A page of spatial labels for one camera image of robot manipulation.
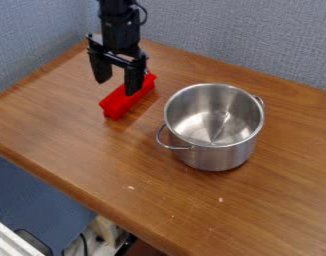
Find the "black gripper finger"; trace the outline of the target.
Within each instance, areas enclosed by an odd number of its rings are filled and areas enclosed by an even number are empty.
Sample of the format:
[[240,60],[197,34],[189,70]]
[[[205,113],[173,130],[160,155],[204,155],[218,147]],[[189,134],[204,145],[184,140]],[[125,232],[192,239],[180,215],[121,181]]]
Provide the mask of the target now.
[[99,84],[105,83],[113,77],[112,63],[99,55],[90,55],[90,63],[95,80]]
[[144,86],[145,80],[145,67],[144,66],[132,66],[125,70],[125,86],[126,86],[126,95],[134,95]]

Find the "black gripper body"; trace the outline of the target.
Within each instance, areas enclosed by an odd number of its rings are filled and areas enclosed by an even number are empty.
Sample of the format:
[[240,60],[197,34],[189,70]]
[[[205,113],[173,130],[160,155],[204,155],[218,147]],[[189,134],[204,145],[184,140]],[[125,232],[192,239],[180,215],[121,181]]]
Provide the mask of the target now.
[[140,47],[141,27],[148,19],[141,19],[142,8],[101,8],[102,32],[89,34],[89,56],[102,56],[112,66],[126,70],[132,66],[144,66],[148,56]]

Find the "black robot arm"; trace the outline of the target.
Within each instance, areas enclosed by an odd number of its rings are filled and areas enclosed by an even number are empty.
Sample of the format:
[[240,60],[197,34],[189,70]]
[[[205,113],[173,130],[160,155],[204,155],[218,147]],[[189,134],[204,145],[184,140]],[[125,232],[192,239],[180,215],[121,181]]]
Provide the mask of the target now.
[[101,34],[90,33],[89,56],[95,80],[99,84],[113,77],[113,66],[125,69],[125,94],[133,96],[144,87],[148,54],[140,47],[141,10],[137,0],[98,0]]

